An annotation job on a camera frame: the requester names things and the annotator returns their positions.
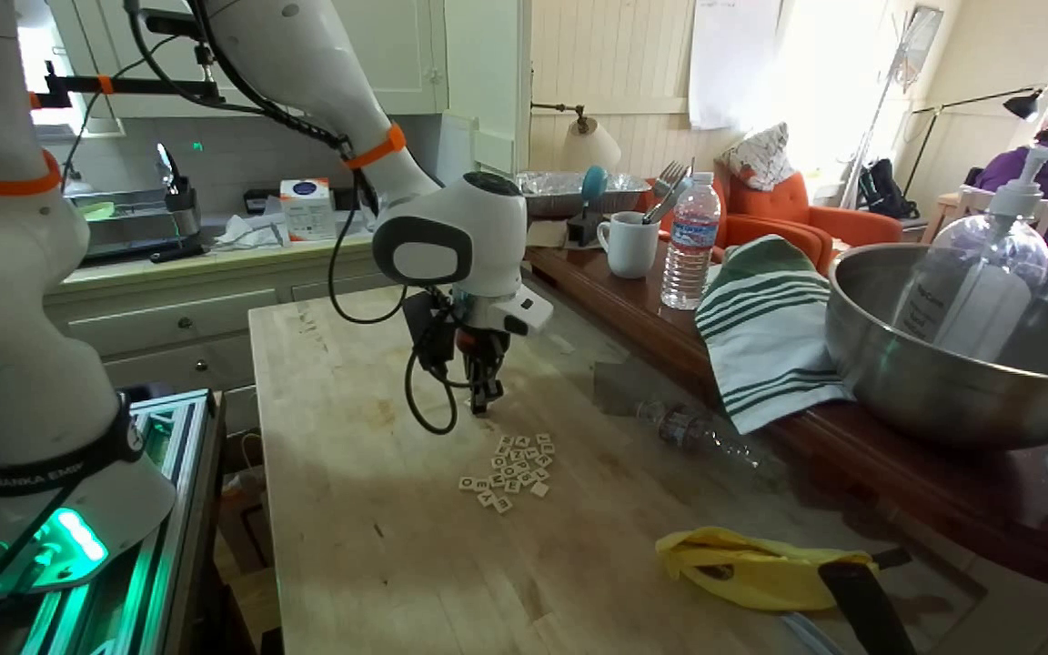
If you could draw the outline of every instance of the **lamp shade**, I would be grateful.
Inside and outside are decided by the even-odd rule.
[[[585,121],[585,126],[578,124]],[[569,124],[561,150],[561,170],[580,171],[590,166],[613,170],[620,161],[620,146],[593,117]]]
[[[1041,91],[1034,91],[1028,95],[1016,95],[1013,99],[1009,99],[1002,104],[1002,107],[1010,110],[1010,113],[1018,116],[1019,119],[1029,121],[1032,116],[1038,115],[1038,99],[1041,96]]]

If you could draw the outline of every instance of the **black desk lamp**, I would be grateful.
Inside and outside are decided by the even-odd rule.
[[[1013,93],[1024,93],[1030,92],[1028,95],[1016,95],[1013,99],[1009,99],[1002,104],[1013,114],[1022,121],[1029,121],[1032,116],[1038,114],[1038,99],[1041,99],[1041,94],[1045,92],[1045,84],[1039,84],[1039,86],[1023,86],[1022,88],[1014,88],[1013,91],[1005,91],[1002,93],[994,93],[991,95],[982,95],[979,99],[968,99],[959,100],[956,103],[945,103],[943,105],[937,105],[937,107],[924,107],[923,109],[916,109],[912,112],[912,115],[922,114],[925,112],[933,112],[933,119],[927,124],[927,131],[924,133],[924,140],[920,141],[920,152],[916,153],[916,161],[912,162],[912,173],[908,174],[908,182],[903,187],[903,192],[908,194],[908,190],[912,188],[912,178],[916,175],[916,167],[920,166],[920,157],[924,154],[924,147],[927,146],[927,138],[933,135],[933,128],[936,128],[936,119],[940,117],[941,112],[949,107],[960,107],[961,105],[968,105],[971,103],[979,103],[982,100],[994,100],[1003,99],[1005,95],[1011,95]]]

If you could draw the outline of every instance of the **plastic water bottle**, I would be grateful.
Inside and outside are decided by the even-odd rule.
[[[670,253],[661,277],[661,302],[674,309],[696,309],[702,302],[711,248],[719,236],[722,204],[709,171],[695,171],[693,185],[674,204]]]
[[[782,479],[781,465],[773,456],[732,435],[719,436],[709,419],[683,405],[667,408],[658,401],[645,401],[637,407],[637,418],[652,424],[662,442],[690,455],[713,455],[751,474],[766,486],[774,486]]]

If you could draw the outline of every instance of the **soap dispenser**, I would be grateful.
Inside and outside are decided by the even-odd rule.
[[[989,212],[955,221],[933,240],[908,283],[895,327],[949,352],[997,362],[1048,272],[1048,245],[1032,228],[1043,197],[1034,177],[1048,148],[1026,155]]]

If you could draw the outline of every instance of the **orange armchair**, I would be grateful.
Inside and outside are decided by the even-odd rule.
[[[802,224],[842,239],[849,245],[885,244],[900,240],[900,221],[878,213],[842,211],[835,208],[811,206],[807,203],[807,187],[803,175],[783,179],[771,191],[751,190],[735,177],[730,178],[730,212],[781,223]],[[815,268],[827,272],[835,253],[828,248],[820,253]]]
[[[725,248],[730,245],[748,244],[759,237],[766,235],[778,235],[790,241],[804,256],[811,260],[811,264],[818,265],[818,260],[826,250],[831,249],[831,237],[827,233],[806,226],[806,224],[790,224],[779,220],[762,220],[751,216],[739,216],[727,213],[727,200],[724,198],[722,185],[715,179],[714,190],[722,200],[722,218],[719,220],[719,237],[714,241],[715,246],[711,254],[711,260],[721,262]],[[647,191],[637,203],[637,211],[648,211],[657,202],[652,191]],[[670,230],[673,227],[673,211],[667,212],[661,217],[661,230],[658,232],[658,239],[670,240]]]

